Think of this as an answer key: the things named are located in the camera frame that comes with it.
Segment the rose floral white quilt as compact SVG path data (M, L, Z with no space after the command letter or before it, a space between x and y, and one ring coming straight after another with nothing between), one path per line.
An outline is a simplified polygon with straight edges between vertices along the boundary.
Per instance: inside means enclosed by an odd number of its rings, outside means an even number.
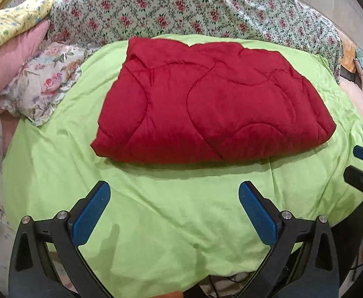
M335 77L343 56L335 26L297 0L54 0L47 33L96 46L164 34L272 42L322 56Z

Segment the red quilted puffer jacket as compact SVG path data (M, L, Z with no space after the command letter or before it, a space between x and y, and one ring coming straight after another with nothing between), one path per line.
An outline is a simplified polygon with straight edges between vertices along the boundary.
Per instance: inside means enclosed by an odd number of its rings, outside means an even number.
M135 37L91 147L124 163L237 163L308 151L335 129L317 90L277 51Z

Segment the lime green bed sheet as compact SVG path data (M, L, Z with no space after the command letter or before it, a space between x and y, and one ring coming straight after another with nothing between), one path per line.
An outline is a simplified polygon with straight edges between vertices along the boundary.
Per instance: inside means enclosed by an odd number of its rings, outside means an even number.
M352 154L363 146L363 117L325 58L257 40L242 45L280 52L313 84L337 125L327 143L249 165L155 167L98 157L91 149L97 120L128 47L113 42L83 63L82 76L43 126L17 125L2 166L10 226L26 215L50 219L99 180L108 182L110 202L81 253L115 297L151 297L260 265L268 247L239 202L243 181L296 217L325 215L332 225L347 218L363 203L363 193L343 179L349 165L363 170Z

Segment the yellow floral blanket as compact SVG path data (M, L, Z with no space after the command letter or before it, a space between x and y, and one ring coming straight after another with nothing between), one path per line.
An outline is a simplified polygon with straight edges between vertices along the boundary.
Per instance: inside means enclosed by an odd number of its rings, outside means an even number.
M0 9L0 46L36 26L50 12L54 0L26 0Z

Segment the orange wooden nightstand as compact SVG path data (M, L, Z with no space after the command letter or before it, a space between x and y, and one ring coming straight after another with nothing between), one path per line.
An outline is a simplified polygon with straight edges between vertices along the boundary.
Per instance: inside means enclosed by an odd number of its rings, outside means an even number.
M356 45L350 40L342 31L337 31L341 38L343 57L341 58L341 66L350 73L356 72L355 57L356 57Z

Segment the pink pillow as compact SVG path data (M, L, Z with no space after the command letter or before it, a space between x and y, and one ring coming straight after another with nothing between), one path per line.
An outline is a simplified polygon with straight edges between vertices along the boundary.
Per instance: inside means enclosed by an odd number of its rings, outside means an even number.
M16 76L19 68L35 54L45 38L48 27L48 21L42 20L30 30L0 46L0 92Z

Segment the large flower print pillow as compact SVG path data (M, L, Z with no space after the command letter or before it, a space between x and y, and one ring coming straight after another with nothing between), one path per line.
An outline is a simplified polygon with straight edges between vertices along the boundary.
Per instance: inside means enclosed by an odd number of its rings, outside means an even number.
M82 64L92 48L53 42L26 61L0 93L0 109L45 124L66 93L82 75Z

